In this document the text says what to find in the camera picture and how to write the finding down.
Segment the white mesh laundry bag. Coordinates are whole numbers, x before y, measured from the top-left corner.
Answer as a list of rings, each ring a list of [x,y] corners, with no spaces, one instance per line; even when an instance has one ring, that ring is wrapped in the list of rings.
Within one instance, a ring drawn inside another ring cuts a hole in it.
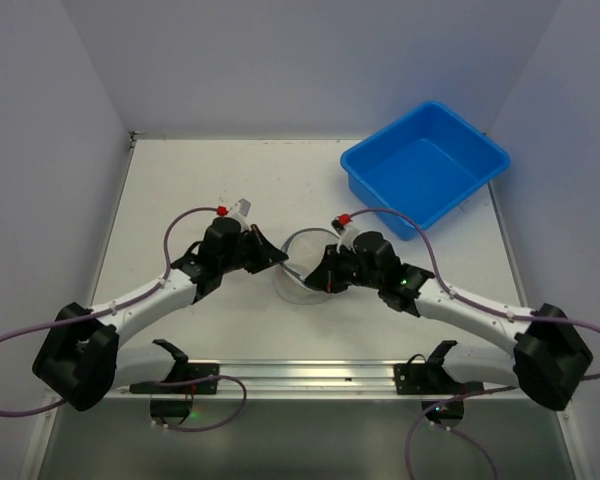
[[[274,269],[273,285],[278,295],[296,305],[315,305],[328,300],[322,291],[312,290],[304,280],[318,267],[325,247],[335,244],[335,233],[320,227],[296,231],[280,247],[288,258]]]

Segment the aluminium mounting rail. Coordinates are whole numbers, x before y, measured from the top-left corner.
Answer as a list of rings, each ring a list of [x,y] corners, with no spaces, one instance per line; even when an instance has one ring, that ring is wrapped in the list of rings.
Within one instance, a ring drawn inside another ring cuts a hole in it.
[[[404,361],[224,362],[218,363],[220,365],[218,375],[198,380],[164,383],[164,387],[180,387],[217,380],[217,390],[214,395],[223,390],[219,385],[222,381],[230,382],[236,388],[245,387],[249,392],[336,392],[351,395],[393,392],[397,394],[393,380],[393,365],[401,362]],[[469,380],[462,380],[458,374],[451,377],[458,382],[469,382]],[[512,386],[516,377],[511,372],[488,370],[481,378],[471,381],[482,382],[485,390],[487,385]],[[133,380],[130,385],[142,382],[151,382],[158,386],[153,380]]]

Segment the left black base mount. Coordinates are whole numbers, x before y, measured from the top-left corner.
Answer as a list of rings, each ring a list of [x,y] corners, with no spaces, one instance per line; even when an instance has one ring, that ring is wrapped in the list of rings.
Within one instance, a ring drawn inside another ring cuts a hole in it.
[[[174,364],[168,369],[167,376],[159,379],[159,382],[176,383],[186,380],[198,380],[220,373],[218,363],[191,363],[189,357],[182,350],[166,340],[154,340],[152,345],[156,346],[160,353],[167,353],[169,358],[174,361]],[[217,383],[217,380],[211,380],[195,385],[164,387],[156,386],[151,382],[142,382],[131,384],[129,391],[132,394],[183,395],[183,400],[151,400],[149,404],[150,416],[153,420],[159,421],[161,424],[175,423],[182,425],[193,412],[193,400],[196,391],[199,391],[202,395],[214,395],[217,390]]]

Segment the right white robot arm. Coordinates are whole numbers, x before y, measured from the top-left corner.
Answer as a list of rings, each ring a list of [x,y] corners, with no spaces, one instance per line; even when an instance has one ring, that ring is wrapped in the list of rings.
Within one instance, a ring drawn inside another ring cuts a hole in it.
[[[351,286],[377,292],[391,309],[449,324],[488,343],[478,352],[451,349],[441,365],[457,383],[480,381],[516,386],[537,404],[562,411],[584,380],[593,354],[564,313],[506,306],[444,285],[435,273],[401,261],[380,233],[357,235],[345,245],[329,244],[304,285],[326,294]]]

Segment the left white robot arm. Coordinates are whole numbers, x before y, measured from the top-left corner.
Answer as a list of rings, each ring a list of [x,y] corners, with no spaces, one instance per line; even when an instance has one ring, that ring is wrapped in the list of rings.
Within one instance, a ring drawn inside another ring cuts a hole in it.
[[[153,284],[107,304],[63,307],[32,371],[78,411],[92,408],[121,386],[180,390],[194,377],[182,350],[161,339],[141,348],[130,348],[128,342],[162,318],[210,295],[226,274],[237,270],[257,274],[287,258],[257,226],[218,217],[201,240],[167,264],[165,274]]]

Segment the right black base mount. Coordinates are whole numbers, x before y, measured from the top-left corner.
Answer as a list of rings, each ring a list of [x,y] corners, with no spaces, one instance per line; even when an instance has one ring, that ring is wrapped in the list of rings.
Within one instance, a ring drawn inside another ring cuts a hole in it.
[[[449,352],[457,350],[455,340],[442,341],[425,357],[414,354],[408,360],[393,365],[393,380],[398,395],[447,395],[450,397],[484,391],[484,384],[477,381],[458,382],[444,369]],[[464,401],[454,401],[436,407],[426,418],[443,427],[456,427],[464,418]]]

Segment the blue plastic tub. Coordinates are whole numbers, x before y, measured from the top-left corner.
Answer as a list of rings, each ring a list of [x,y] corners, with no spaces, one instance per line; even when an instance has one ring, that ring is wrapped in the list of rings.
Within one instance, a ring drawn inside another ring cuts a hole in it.
[[[401,212],[423,230],[510,165],[509,154],[449,107],[425,102],[340,157],[368,208]]]

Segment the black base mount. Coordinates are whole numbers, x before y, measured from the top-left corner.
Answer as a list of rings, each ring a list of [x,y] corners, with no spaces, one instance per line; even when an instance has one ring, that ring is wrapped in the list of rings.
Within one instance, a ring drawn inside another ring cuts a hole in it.
[[[457,350],[455,340],[442,341],[425,357],[414,354],[408,360],[393,365],[393,380],[398,395],[447,395],[450,397],[484,391],[484,384],[477,381],[458,382],[444,369],[449,352]],[[443,427],[456,427],[464,418],[464,401],[454,401],[436,407],[426,418]]]
[[[168,369],[167,376],[159,379],[159,382],[176,383],[186,380],[198,380],[220,373],[218,363],[191,363],[189,357],[182,350],[166,340],[154,340],[152,345],[156,346],[160,353],[167,353],[169,358],[174,361],[174,364]],[[195,385],[164,387],[156,386],[151,382],[142,382],[131,384],[129,391],[132,394],[183,395],[183,400],[151,400],[149,404],[150,416],[153,420],[159,421],[161,424],[175,423],[182,425],[193,412],[193,400],[196,391],[199,391],[202,395],[214,395],[217,390],[217,383],[217,380],[211,380]]]

